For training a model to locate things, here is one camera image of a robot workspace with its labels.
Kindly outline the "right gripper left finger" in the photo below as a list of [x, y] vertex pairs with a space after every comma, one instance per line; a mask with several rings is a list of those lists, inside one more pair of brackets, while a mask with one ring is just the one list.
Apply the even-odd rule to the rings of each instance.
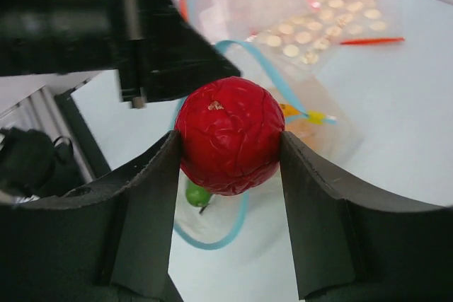
[[179, 301], [168, 273], [180, 137], [63, 197], [1, 205], [2, 301]]

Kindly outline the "clear blue-zipper bag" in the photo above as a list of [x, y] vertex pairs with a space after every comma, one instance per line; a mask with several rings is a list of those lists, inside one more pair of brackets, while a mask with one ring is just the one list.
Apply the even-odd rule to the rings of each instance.
[[173, 118], [183, 147], [174, 231], [194, 248], [218, 250], [238, 236], [251, 201], [266, 203], [282, 187], [283, 132], [333, 163], [351, 157], [361, 137], [316, 78], [235, 40], [225, 1], [203, 11], [179, 3], [184, 19], [242, 67], [241, 77], [180, 99]]

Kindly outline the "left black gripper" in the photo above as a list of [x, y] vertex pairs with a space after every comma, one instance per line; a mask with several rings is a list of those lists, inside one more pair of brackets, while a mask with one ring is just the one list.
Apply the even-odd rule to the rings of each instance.
[[136, 108], [241, 75], [171, 0], [1, 0], [2, 76], [106, 69]]

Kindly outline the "green pear toy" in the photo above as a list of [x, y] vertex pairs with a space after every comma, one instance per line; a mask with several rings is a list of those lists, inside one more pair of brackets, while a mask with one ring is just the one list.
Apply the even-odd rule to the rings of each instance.
[[211, 197], [212, 193], [208, 192], [205, 188], [189, 180], [186, 182], [185, 198], [191, 206], [199, 208], [206, 207], [210, 203]]

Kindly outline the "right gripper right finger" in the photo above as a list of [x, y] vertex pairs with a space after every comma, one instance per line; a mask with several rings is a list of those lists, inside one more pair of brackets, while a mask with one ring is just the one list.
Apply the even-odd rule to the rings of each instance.
[[280, 169], [301, 300], [452, 300], [451, 208], [371, 185], [289, 132]]

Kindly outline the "orange ginger toy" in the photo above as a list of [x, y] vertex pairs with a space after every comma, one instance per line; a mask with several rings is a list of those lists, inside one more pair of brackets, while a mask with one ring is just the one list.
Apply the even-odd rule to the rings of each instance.
[[302, 115], [301, 111], [299, 111], [298, 109], [294, 108], [289, 104], [280, 103], [279, 106], [285, 117], [294, 117]]

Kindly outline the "red strawberry toy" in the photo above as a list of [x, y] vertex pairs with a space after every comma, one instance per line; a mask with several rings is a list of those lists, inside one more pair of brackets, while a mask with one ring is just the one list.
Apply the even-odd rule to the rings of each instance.
[[174, 128], [181, 170], [213, 194], [242, 194], [279, 168], [284, 115], [267, 90], [247, 79], [220, 79], [191, 93]]

